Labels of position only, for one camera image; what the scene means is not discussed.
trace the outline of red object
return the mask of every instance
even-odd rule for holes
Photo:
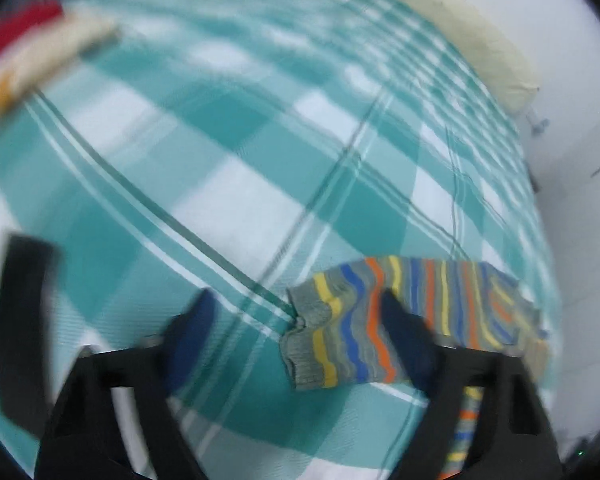
[[[0,20],[0,53],[29,29],[62,15],[55,0],[29,4],[25,9]]]

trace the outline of plaid bedsheet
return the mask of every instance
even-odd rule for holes
[[[116,17],[122,40],[0,122],[0,247],[18,230],[64,253],[56,392],[81,345],[132,346],[209,286],[219,319],[172,402],[209,477],[376,479],[426,402],[407,385],[292,390],[288,286],[364,256],[485,260],[557,326],[515,127],[406,6],[70,5]],[[545,397],[554,383],[555,361]],[[38,443],[1,415],[0,439],[31,472]]]

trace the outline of checkered tablecloth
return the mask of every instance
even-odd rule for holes
[[[64,254],[56,392],[81,345],[132,346],[208,286],[219,319],[172,405],[209,477],[371,480],[426,403],[405,384],[295,392],[288,286],[363,256],[486,260],[557,326],[515,127],[403,4],[68,5],[116,17],[122,39],[0,122],[0,247],[17,230]],[[554,383],[551,364],[545,397]],[[0,439],[32,471],[38,443],[1,415]]]

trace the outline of mattress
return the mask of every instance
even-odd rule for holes
[[[70,0],[122,36],[0,122],[5,233],[57,244],[51,370],[218,319],[174,416],[209,478],[387,476],[426,408],[409,384],[297,392],[286,289],[364,256],[483,260],[554,345],[560,303],[518,133],[458,51],[395,0]],[[0,413],[31,473],[38,442]],[[152,474],[142,443],[136,469]]]

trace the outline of white wall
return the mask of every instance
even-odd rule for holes
[[[551,125],[538,138],[518,121],[533,173],[550,168],[600,122],[600,22],[584,0],[468,0],[536,66],[534,108]]]
[[[563,449],[600,429],[600,123],[538,194],[564,302],[562,373],[551,413]]]

